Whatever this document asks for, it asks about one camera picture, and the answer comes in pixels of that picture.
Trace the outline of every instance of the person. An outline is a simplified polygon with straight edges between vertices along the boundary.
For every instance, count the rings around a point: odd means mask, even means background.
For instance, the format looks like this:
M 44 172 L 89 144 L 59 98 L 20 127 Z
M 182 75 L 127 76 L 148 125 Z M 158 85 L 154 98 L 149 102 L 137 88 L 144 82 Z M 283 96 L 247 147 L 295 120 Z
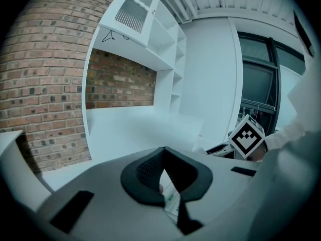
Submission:
M 279 149 L 286 143 L 299 139 L 306 132 L 321 130 L 319 118 L 321 101 L 318 97 L 321 94 L 321 85 L 318 83 L 321 79 L 319 44 L 311 25 L 305 20 L 299 9 L 295 11 L 295 26 L 302 44 L 305 61 L 305 73 L 288 94 L 297 115 L 289 125 L 267 136 L 264 142 L 248 157 L 250 161 L 261 161 L 267 151 Z

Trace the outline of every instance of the window pane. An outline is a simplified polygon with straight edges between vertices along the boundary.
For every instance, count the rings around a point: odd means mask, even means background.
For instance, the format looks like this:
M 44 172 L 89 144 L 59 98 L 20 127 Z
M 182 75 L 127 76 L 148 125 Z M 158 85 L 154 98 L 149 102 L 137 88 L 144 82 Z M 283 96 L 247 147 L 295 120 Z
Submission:
M 305 72 L 305 63 L 303 60 L 278 47 L 276 48 L 276 52 L 279 57 L 280 65 L 283 65 L 300 75 Z
M 241 106 L 236 125 L 238 125 L 247 114 L 249 114 L 253 119 L 255 119 L 262 126 L 262 128 L 264 129 L 265 135 L 267 135 L 267 131 L 269 129 L 273 115 L 260 110 L 258 111 L 255 109 L 250 109 L 250 108 Z
M 267 103 L 273 71 L 264 67 L 243 63 L 242 98 Z
M 270 61 L 267 46 L 263 42 L 240 38 L 242 56 L 251 56 Z

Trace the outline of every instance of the white sleeve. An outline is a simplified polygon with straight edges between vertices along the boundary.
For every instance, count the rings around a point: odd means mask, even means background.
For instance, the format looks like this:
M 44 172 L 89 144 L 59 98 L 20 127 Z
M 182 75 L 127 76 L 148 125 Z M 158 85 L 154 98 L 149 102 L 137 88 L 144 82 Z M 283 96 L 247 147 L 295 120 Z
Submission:
M 278 149 L 289 141 L 294 141 L 304 134 L 304 128 L 297 118 L 283 127 L 280 131 L 265 137 L 265 143 L 268 150 Z

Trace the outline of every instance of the cabinet door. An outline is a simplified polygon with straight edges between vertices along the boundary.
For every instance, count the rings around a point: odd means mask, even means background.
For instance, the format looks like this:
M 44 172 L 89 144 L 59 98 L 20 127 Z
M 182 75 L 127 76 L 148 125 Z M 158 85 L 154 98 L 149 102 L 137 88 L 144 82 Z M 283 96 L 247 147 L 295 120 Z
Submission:
M 114 0 L 99 25 L 147 46 L 159 0 Z

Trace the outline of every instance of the white device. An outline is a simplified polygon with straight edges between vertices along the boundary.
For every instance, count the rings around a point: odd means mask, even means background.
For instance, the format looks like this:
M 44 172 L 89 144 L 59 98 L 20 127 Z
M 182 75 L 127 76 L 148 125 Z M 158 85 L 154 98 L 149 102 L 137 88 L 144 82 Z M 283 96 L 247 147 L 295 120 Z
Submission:
M 245 159 L 258 148 L 264 138 L 262 126 L 247 114 L 231 133 L 228 141 Z

